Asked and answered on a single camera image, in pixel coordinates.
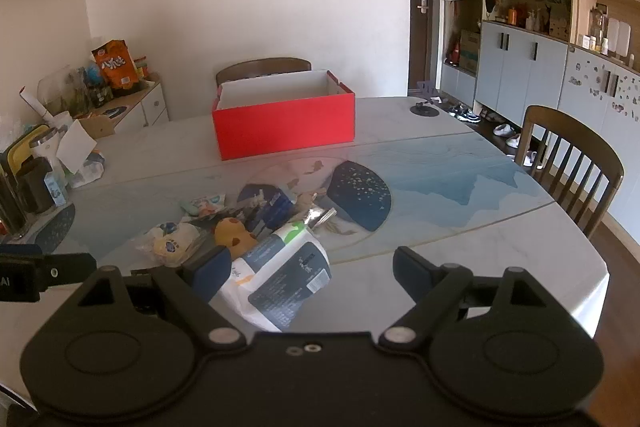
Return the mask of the yellow spotted plush toy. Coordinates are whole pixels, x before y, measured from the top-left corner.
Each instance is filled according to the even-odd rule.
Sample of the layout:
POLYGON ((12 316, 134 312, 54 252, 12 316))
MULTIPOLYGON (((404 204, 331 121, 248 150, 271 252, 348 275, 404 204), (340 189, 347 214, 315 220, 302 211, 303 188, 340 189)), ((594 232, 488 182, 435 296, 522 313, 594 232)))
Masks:
POLYGON ((236 218, 220 220, 214 228, 214 239, 217 246, 228 249, 232 261, 239 259, 258 244, 243 222, 236 218))

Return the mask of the white chicken sausage pouch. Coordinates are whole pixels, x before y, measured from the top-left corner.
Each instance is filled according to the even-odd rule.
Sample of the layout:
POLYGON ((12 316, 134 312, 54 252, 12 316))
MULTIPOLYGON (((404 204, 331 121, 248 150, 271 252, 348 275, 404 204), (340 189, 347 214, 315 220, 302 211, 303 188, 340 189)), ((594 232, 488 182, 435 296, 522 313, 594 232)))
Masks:
POLYGON ((185 202, 180 202, 182 210, 191 217, 205 217, 214 215, 226 207, 226 195, 214 194, 200 196, 185 202))

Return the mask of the white navy Health package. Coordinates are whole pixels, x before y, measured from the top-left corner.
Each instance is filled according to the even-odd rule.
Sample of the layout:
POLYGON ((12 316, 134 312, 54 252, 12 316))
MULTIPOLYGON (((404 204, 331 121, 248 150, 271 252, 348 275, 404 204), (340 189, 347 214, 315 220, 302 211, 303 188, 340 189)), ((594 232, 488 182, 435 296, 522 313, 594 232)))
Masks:
POLYGON ((326 251, 308 225, 293 222, 234 260, 220 293, 243 320, 267 332, 283 332, 304 301, 330 283, 326 251))

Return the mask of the blue snack box packet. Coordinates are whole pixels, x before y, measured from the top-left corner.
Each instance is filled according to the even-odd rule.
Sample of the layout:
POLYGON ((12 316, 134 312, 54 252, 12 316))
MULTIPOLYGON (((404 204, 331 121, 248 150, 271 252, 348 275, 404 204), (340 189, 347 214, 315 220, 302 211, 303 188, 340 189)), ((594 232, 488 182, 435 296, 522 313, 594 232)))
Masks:
POLYGON ((246 184, 238 196, 245 228, 254 235, 282 227, 292 215, 295 202, 290 192, 272 184, 246 184))

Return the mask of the silver foil snack bag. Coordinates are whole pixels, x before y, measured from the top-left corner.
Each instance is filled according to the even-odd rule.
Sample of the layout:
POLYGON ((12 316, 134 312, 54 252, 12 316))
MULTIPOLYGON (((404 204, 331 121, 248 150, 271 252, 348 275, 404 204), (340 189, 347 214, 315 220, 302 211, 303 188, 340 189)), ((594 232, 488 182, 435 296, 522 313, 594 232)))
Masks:
POLYGON ((322 207, 320 202, 326 197, 326 191, 306 192, 297 196, 292 222, 302 222, 307 228, 322 227, 337 215, 335 207, 322 207))

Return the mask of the blueberry bread packet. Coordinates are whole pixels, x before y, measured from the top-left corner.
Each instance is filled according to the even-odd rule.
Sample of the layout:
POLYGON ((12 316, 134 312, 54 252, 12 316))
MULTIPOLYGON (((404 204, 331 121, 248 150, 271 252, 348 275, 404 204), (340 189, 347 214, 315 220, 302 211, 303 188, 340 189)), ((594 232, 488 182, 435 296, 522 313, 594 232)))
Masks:
POLYGON ((134 241, 134 247, 161 265, 177 268, 190 259, 202 240, 200 229, 190 222, 169 221, 149 229, 134 241))

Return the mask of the right wooden chair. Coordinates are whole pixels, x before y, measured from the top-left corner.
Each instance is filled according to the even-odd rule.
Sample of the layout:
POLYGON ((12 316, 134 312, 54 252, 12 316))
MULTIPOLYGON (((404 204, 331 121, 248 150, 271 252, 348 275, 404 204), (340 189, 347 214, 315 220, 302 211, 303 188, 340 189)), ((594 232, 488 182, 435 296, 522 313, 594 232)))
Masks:
POLYGON ((605 139, 576 118, 531 105, 525 112, 516 165, 525 165, 536 129, 542 138, 529 174, 590 237, 622 185, 623 163, 605 139))

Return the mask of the wooden chair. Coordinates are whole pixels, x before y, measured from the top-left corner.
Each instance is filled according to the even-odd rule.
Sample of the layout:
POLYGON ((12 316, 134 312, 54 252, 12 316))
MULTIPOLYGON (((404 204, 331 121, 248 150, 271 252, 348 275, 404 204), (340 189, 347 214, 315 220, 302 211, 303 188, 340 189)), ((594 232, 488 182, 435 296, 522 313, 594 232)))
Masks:
POLYGON ((525 112, 516 165, 525 165, 536 129, 542 138, 529 174, 590 237, 622 185, 623 163, 605 139, 576 118, 531 105, 525 112))
POLYGON ((235 80, 289 74, 290 72, 307 72, 307 70, 311 70, 311 62, 303 58, 266 57, 233 64, 221 69, 216 74, 216 83, 220 87, 223 83, 235 80))

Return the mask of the white drawer sideboard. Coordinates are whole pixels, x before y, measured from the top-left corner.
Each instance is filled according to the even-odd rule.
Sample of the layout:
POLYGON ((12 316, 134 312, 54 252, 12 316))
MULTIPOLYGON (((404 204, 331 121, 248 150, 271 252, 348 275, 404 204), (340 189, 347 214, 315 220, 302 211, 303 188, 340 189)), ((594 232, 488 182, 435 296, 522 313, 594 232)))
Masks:
POLYGON ((81 118, 82 127, 91 138, 99 140, 113 134, 135 132, 169 121, 162 85, 145 81, 140 91, 114 98, 81 118))

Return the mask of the red cardboard box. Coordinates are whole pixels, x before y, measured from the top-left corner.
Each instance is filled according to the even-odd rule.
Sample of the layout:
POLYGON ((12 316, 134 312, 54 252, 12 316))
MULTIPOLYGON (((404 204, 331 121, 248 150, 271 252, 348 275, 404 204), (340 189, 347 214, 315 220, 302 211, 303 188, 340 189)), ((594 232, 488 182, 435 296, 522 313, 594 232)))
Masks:
POLYGON ((223 160, 348 143, 356 94, 328 70, 245 78, 218 88, 212 118, 223 160))

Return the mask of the far wooden chair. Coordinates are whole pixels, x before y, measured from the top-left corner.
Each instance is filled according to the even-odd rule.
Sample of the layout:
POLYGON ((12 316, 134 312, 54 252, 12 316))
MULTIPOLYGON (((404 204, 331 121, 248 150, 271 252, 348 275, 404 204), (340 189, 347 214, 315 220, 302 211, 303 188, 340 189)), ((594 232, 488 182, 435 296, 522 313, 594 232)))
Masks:
POLYGON ((216 83, 220 87, 223 83, 235 80, 289 74, 290 72, 307 72, 307 70, 311 70, 311 62, 303 58, 266 57, 233 64, 221 69, 216 74, 216 83))

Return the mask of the orange snack bag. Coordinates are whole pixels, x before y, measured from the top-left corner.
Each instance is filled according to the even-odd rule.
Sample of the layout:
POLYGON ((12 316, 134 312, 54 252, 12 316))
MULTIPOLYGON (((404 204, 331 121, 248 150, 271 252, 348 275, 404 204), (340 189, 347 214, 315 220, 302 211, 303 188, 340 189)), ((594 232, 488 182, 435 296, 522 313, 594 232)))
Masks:
POLYGON ((111 40, 92 51, 101 77, 114 95, 127 95, 140 90, 140 78, 125 40, 111 40))

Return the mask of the white wall cabinet unit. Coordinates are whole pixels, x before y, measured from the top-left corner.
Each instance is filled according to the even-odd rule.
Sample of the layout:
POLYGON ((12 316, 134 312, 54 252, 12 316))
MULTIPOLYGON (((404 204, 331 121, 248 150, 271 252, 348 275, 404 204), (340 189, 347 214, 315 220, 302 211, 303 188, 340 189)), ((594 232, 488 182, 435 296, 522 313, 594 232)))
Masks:
POLYGON ((625 168, 608 208, 639 234, 639 5, 634 0, 454 0, 448 40, 480 36, 473 102, 521 128, 526 109, 572 115, 608 141, 625 168))

